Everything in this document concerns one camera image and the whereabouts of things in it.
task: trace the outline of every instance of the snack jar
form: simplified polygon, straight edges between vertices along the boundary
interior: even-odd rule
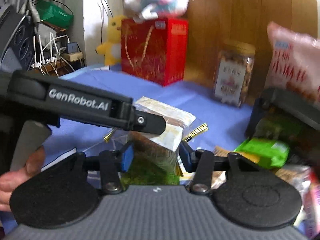
[[[218,55],[212,98],[240,107],[248,94],[254,63],[253,45],[226,40]]]

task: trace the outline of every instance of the human hand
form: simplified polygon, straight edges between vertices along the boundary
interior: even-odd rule
[[[9,171],[0,176],[0,211],[10,211],[9,200],[13,190],[32,176],[38,174],[44,164],[44,148],[40,147],[18,171]]]

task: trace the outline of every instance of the power strip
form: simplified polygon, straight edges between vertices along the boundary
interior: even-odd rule
[[[74,52],[70,54],[64,53],[61,56],[69,62],[75,62],[83,58],[82,52]]]

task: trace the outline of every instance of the pink snack bag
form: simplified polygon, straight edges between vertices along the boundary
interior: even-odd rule
[[[274,22],[267,32],[273,55],[265,87],[295,91],[320,108],[320,40]]]
[[[320,184],[314,172],[310,173],[309,179],[311,184],[303,204],[306,212],[305,235],[311,239],[320,232]]]

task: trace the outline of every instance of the stuffed toy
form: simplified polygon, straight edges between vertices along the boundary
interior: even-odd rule
[[[124,0],[124,7],[137,14],[136,22],[159,17],[180,17],[188,7],[189,0]]]
[[[121,21],[125,18],[125,16],[119,15],[108,20],[108,41],[96,48],[98,54],[104,55],[105,66],[121,62]]]

